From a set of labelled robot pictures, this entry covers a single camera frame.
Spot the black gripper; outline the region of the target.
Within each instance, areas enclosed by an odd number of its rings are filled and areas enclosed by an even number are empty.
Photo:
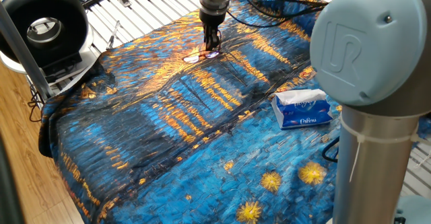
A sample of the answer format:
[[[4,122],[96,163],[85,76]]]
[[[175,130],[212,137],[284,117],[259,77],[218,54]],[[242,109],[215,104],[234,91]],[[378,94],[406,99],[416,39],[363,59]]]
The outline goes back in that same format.
[[[215,49],[220,45],[218,26],[224,22],[226,14],[211,15],[202,10],[199,11],[199,19],[203,23],[205,49]]]

